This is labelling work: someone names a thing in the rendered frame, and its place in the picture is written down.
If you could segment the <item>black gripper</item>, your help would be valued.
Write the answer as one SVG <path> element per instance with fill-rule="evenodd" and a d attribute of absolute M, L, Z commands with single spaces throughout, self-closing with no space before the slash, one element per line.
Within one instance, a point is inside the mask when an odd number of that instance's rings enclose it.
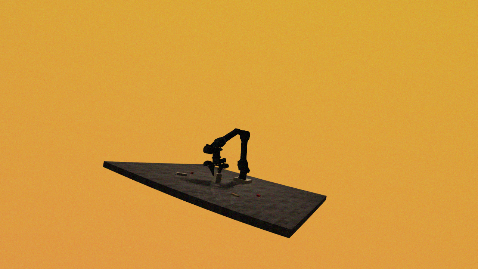
<path fill-rule="evenodd" d="M 222 169 L 226 169 L 226 168 L 229 167 L 229 164 L 225 164 L 225 163 L 224 163 L 224 164 L 216 163 L 216 164 L 214 165 L 214 158 L 215 158 L 215 157 L 216 157 L 216 158 L 219 158 L 219 157 L 221 158 L 220 155 L 213 155 L 213 157 L 212 157 L 213 163 L 212 163 L 211 161 L 205 161 L 205 162 L 204 162 L 204 166 L 208 166 L 208 165 L 209 165 L 208 167 L 210 168 L 210 170 L 211 170 L 213 176 L 214 176 L 214 166 L 218 166 L 218 168 L 217 168 L 217 172 L 218 172 L 218 173 L 221 173 L 221 170 L 222 170 Z"/>

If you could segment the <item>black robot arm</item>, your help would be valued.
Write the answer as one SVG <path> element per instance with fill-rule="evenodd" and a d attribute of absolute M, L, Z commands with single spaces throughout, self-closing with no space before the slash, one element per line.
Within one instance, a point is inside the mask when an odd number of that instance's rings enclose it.
<path fill-rule="evenodd" d="M 226 144 L 226 142 L 232 139 L 237 134 L 240 135 L 240 139 L 241 139 L 241 154 L 240 154 L 240 160 L 238 161 L 238 164 L 237 164 L 238 170 L 240 170 L 240 174 L 238 178 L 246 180 L 246 173 L 250 172 L 248 162 L 246 160 L 247 143 L 250 138 L 249 131 L 234 129 L 231 132 L 227 133 L 225 136 L 215 139 L 211 145 L 206 144 L 204 146 L 203 152 L 206 154 L 220 155 L 220 151 L 223 150 L 222 147 Z M 214 164 L 216 163 L 224 164 L 226 163 L 226 158 L 223 158 L 221 160 L 220 157 L 219 158 L 215 157 Z"/>

